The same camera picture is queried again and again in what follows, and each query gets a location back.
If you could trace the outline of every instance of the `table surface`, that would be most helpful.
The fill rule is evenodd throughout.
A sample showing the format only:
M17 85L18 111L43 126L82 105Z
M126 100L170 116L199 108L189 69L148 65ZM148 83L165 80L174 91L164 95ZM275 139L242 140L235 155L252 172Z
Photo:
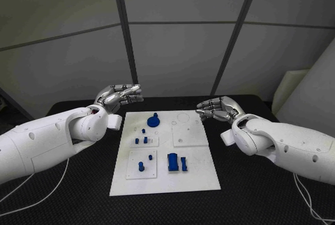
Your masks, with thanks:
M125 105L128 111L191 110L209 96L145 98ZM277 121L254 95L233 95L245 113ZM92 100L56 103L47 115L77 107ZM219 191L200 191L109 197L109 185L121 139L121 131L105 136L70 157L61 183L50 197L34 207L0 217L0 224L321 224L295 189L292 174L267 158L246 156L235 145L225 147L219 134L229 124L213 119L203 122L209 150L220 185ZM64 162L34 174L24 186L0 203L0 214L35 203L48 194L61 177ZM0 185L2 198L24 178ZM300 178L323 218L335 217L335 189Z

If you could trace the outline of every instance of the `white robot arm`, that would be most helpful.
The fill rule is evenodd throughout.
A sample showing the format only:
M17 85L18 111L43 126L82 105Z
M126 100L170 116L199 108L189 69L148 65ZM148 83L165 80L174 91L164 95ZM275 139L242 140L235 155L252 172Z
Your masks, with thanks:
M0 135L0 184L37 173L118 130L119 106L141 102L139 85L106 86L87 107L72 109L14 127Z
M335 185L335 138L284 123L245 114L229 97L203 101L196 106L202 121L215 118L230 123L220 134L225 145L236 144L248 155L265 156L271 162L316 181Z

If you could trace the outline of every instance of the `black fabric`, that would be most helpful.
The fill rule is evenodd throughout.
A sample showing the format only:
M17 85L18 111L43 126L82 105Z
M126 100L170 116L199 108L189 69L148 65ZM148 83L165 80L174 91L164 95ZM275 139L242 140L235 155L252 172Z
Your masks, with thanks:
M191 110L210 98L145 98L144 102L122 106L118 114L124 116L126 111ZM245 113L275 121L258 97L236 95L230 98ZM56 103L48 115L90 103L92 100ZM291 173L264 157L246 156L235 145L225 147L219 134L229 129L226 123L206 120L203 126L219 191L109 197L121 130L108 130L100 141L69 159L67 172L51 196L33 208L0 217L0 224L321 224L308 214ZM33 176L0 203L0 213L33 204L48 194L63 168L64 162ZM0 198L24 178L0 185ZM314 210L321 217L335 218L331 186L303 177L300 179L313 198Z

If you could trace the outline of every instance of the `cable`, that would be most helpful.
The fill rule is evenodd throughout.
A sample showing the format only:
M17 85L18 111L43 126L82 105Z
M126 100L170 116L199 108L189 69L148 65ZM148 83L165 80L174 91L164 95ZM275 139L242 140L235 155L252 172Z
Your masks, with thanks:
M305 202L305 204L307 204L307 206L308 206L308 210L310 210L310 215L311 215L311 217L313 217L314 219L320 220L320 221L323 222L323 224L327 225L327 223L326 223L324 221L327 221L327 222L335 222L335 220L333 220L333 219L323 219L323 218L320 218L320 216L317 215L317 213L314 212L314 210L313 210L313 208L311 208L311 198L310 198L308 191L307 191L304 185L301 184L300 179L298 179L298 177L297 177L297 175L295 175L294 173L292 173L292 178L294 178L294 184L295 184L297 190L298 190L298 192L300 192L300 194L301 194L301 197L303 197L303 200L304 200L304 202ZM301 191L300 191L300 188L298 188L298 185L297 185L297 182L295 182L295 181L300 183L300 186L301 186L303 189L304 189L304 192L305 192L307 197L308 197L308 202L307 202L305 197L304 197L304 195L303 195L303 193L301 193Z
M24 210L24 209L27 209L27 208L30 208L30 207L33 207L33 206L35 206L37 204L40 204L40 203L47 199L47 197L51 195L53 191L56 190L56 188L57 188L57 186L59 186L59 184L60 184L60 182L61 182L61 180L63 180L63 176L64 176L64 173L66 173L66 169L67 169L67 162L66 162L66 167L64 167L64 170L63 170L61 178L60 178L60 180L59 180L59 182L57 182L57 185L56 185L54 189L53 189L51 192L47 194L47 196L46 196L38 202L35 202L33 205L30 205L30 206L27 206L27 207L22 207L22 208L20 208L20 209L17 209L17 210L12 210L12 211L9 211L9 212L7 212L7 213L4 213L4 214L0 214L0 217L1 217L1 216L5 216L5 215L8 215L8 214L11 214L11 213L14 213L14 212L18 212L18 211L21 211L21 210Z
M24 180L24 182L15 187L15 189L4 196L4 198L0 200L0 202L12 194L12 192L24 185L24 183L27 182L27 180L31 178L31 176L34 175L34 173L28 176L28 178Z

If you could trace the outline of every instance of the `robotic hand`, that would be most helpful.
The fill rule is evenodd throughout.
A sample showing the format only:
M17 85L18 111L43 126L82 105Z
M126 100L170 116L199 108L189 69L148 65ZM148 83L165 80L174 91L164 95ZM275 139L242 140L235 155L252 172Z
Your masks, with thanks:
M141 102L139 85L106 86L93 104L30 121L0 135L0 184L53 167L118 130L121 105Z
M230 124L230 129L220 134L226 146L235 143L248 156L265 156L282 169L335 185L333 137L245 114L238 103L226 96L203 101L196 107L202 121L215 118Z

